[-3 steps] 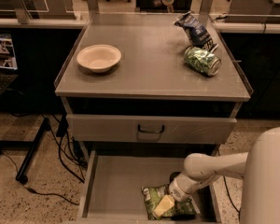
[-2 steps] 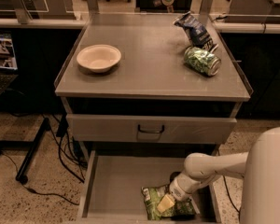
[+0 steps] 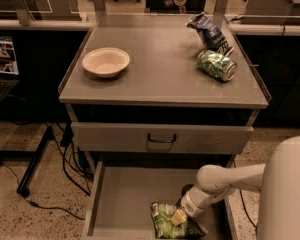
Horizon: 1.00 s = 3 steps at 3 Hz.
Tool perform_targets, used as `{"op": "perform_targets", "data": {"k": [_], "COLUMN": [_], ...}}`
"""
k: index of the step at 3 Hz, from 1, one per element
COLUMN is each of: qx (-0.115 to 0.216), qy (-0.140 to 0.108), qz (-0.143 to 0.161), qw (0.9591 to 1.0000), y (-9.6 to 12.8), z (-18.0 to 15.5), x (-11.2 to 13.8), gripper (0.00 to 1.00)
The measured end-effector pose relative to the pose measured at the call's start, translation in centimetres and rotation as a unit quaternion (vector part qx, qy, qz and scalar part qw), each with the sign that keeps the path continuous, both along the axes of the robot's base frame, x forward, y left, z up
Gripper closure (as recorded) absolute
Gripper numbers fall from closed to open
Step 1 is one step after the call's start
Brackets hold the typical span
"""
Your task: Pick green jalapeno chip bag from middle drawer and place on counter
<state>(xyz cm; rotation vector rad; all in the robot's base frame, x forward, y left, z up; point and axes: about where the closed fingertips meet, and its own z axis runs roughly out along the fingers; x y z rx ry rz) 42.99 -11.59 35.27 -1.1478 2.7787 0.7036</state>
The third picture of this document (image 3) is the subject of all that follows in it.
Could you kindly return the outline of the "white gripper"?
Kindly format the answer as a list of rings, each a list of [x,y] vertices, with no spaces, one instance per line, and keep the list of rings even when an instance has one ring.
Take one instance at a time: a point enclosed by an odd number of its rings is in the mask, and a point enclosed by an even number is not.
[[[219,202],[216,194],[210,195],[197,186],[192,186],[181,198],[180,207],[172,215],[170,221],[178,226],[187,221],[187,215],[191,218],[199,217],[210,205]]]

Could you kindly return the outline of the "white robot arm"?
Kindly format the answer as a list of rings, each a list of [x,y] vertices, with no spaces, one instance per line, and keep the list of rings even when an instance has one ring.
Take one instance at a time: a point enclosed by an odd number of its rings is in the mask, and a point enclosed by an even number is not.
[[[260,194],[257,240],[300,240],[300,136],[281,142],[264,164],[201,167],[171,222],[195,220],[235,190]]]

